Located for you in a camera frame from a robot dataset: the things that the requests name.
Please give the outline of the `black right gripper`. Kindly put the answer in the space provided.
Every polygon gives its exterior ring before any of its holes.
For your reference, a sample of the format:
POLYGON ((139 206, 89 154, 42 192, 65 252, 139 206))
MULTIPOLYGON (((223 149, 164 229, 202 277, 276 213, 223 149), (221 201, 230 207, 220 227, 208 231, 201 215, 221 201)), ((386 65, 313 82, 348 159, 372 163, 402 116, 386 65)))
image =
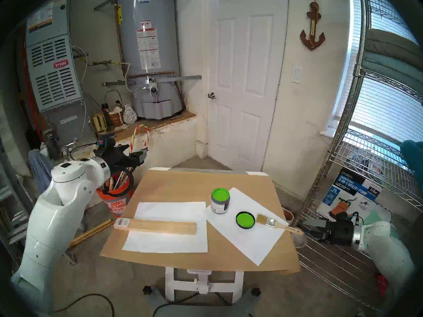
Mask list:
POLYGON ((354 223, 348 214, 335 215, 335 221, 303 220, 301 225, 307 229, 306 235, 316 241, 327 241, 332 245, 352 246, 354 223))

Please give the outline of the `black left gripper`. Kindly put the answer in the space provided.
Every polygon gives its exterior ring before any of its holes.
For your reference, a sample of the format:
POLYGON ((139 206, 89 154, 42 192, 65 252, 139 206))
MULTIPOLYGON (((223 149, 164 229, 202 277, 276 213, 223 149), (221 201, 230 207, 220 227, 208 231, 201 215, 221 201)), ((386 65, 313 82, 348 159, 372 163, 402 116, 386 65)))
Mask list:
POLYGON ((110 171, 122 171, 123 168, 136 168, 137 164, 143 164, 148 152, 148 147, 133 152, 132 158, 125 155, 124 151, 130 148, 129 145, 118 145, 105 147, 105 163, 110 171))

